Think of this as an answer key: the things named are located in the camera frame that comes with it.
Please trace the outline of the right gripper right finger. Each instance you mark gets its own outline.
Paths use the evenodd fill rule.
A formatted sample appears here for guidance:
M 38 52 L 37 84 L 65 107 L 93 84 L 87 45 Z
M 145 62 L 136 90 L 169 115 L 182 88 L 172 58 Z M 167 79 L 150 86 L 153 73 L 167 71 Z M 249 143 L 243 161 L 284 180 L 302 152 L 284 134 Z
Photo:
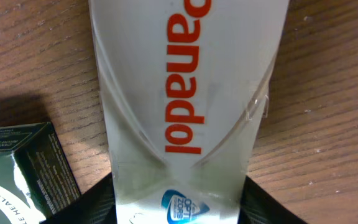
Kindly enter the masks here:
M 238 224 L 306 224 L 286 209 L 250 177 L 246 177 Z

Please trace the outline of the dark green round-logo box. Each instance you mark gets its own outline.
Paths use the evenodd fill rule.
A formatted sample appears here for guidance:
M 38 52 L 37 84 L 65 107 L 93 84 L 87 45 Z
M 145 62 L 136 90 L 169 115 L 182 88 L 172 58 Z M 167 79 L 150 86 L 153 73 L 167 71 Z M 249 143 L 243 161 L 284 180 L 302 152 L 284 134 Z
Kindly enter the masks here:
M 0 127 L 0 223 L 42 223 L 80 196 L 52 123 Z

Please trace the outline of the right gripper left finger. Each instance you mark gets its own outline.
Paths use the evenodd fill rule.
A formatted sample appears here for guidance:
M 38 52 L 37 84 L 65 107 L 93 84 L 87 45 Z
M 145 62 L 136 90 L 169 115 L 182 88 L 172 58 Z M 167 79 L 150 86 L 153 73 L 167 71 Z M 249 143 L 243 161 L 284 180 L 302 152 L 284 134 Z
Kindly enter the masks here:
M 108 174 L 67 208 L 42 224 L 116 224 L 112 174 Z

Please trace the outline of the white Panadol box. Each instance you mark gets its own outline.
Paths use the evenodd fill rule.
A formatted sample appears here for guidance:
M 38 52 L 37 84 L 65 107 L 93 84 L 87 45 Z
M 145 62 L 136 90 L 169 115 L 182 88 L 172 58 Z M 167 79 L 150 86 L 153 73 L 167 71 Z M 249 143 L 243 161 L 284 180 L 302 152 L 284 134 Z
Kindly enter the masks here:
M 118 223 L 237 223 L 287 9 L 89 2 Z

